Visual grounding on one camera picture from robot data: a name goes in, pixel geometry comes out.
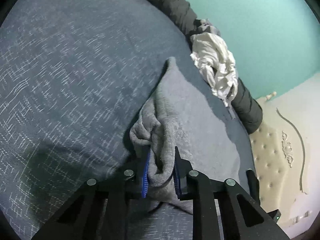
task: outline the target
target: white cloth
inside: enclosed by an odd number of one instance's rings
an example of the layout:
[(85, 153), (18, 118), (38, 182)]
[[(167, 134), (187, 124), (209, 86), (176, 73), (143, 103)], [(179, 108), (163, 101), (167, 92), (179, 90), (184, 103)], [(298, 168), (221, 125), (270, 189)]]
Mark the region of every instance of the white cloth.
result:
[(236, 61), (225, 41), (214, 33), (191, 36), (195, 66), (210, 85), (212, 94), (229, 106), (238, 92)]

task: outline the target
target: silver screw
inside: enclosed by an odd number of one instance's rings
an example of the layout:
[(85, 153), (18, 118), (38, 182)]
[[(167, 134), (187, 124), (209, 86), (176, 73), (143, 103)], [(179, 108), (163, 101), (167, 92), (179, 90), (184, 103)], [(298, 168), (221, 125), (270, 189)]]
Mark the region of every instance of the silver screw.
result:
[(192, 171), (189, 171), (189, 175), (192, 176), (192, 177), (196, 177), (196, 176), (199, 175), (199, 172), (195, 171), (195, 170), (192, 170)]
[(226, 183), (229, 185), (229, 186), (234, 186), (236, 184), (236, 182), (234, 181), (234, 179), (227, 179)]
[(97, 183), (97, 181), (95, 180), (95, 179), (88, 179), (87, 180), (87, 184), (89, 185), (89, 186), (93, 186), (94, 184), (96, 184)]
[(124, 171), (125, 176), (132, 176), (133, 175), (133, 170), (125, 170)]

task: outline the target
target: folded gray fabric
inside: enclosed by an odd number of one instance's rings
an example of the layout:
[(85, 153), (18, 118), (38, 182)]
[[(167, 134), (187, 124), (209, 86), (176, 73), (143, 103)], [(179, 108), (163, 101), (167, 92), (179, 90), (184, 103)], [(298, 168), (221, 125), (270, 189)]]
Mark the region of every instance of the folded gray fabric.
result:
[(192, 202), (180, 202), (175, 195), (174, 147), (179, 148), (181, 157), (189, 160), (195, 170), (220, 181), (227, 178), (239, 181), (240, 159), (225, 124), (214, 115), (205, 96), (185, 80), (174, 57), (167, 60), (167, 67), (140, 110), (130, 138), (137, 156), (142, 146), (151, 148), (148, 196), (192, 212)]

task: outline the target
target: mattress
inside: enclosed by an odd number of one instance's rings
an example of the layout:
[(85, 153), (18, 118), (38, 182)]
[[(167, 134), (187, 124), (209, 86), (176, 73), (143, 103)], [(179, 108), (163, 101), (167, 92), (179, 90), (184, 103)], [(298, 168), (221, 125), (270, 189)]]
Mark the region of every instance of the mattress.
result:
[[(22, 240), (84, 181), (134, 155), (129, 129), (171, 56), (224, 122), (249, 191), (248, 134), (212, 96), (184, 35), (146, 0), (18, 0), (0, 52), (0, 208)], [(133, 205), (129, 239), (192, 238), (191, 215), (167, 204), (146, 215), (150, 205)]]

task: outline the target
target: curved trim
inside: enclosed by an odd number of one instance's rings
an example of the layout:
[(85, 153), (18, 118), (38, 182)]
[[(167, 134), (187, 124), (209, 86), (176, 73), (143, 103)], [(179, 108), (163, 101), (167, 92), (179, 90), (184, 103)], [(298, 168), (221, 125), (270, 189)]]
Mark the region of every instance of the curved trim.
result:
[(301, 168), (301, 173), (300, 173), (300, 182), (299, 182), (299, 184), (300, 184), (300, 191), (303, 192), (304, 194), (306, 194), (306, 192), (303, 191), (303, 187), (302, 187), (302, 175), (303, 175), (303, 171), (304, 171), (304, 165), (305, 165), (305, 163), (306, 163), (306, 151), (305, 151), (305, 148), (304, 148), (304, 143), (303, 143), (302, 136), (301, 136), (301, 134), (299, 133), (298, 129), (295, 127), (295, 125), (280, 114), (278, 108), (277, 108), (276, 112), (278, 113), (278, 115), (279, 115), (283, 120), (285, 120), (287, 123), (289, 123), (289, 124), (294, 128), (294, 130), (296, 131), (296, 133), (297, 133), (298, 136), (299, 136), (299, 139), (300, 139), (300, 142), (301, 142), (301, 145), (302, 145), (302, 152), (303, 152), (303, 160), (302, 160), (302, 168)]

